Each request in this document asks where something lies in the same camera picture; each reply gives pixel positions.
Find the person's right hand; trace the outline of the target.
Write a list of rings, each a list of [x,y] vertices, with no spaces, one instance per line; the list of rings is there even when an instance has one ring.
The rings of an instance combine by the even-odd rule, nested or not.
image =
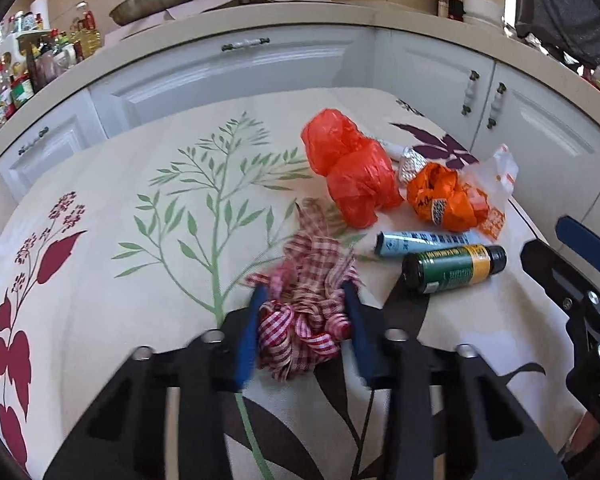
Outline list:
[[[598,436],[600,436],[600,424],[590,412],[586,412],[559,450],[558,457],[565,460],[582,453]]]

